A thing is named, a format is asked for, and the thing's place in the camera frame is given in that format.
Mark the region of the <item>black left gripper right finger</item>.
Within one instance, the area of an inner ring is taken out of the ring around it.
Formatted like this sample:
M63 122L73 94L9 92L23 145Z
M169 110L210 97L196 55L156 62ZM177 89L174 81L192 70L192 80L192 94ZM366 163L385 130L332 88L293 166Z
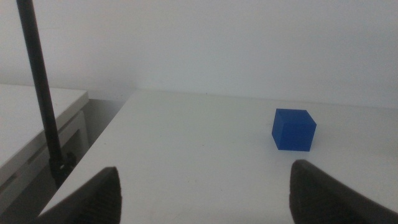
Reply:
M397 223L397 212L303 159L292 164L289 189L289 208L295 223Z

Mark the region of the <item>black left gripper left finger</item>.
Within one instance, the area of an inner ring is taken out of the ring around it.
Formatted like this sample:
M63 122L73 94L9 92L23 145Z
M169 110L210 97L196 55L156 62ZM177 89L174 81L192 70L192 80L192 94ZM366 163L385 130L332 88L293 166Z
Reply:
M118 170L106 167L56 206L32 220L32 223L119 224L121 209Z

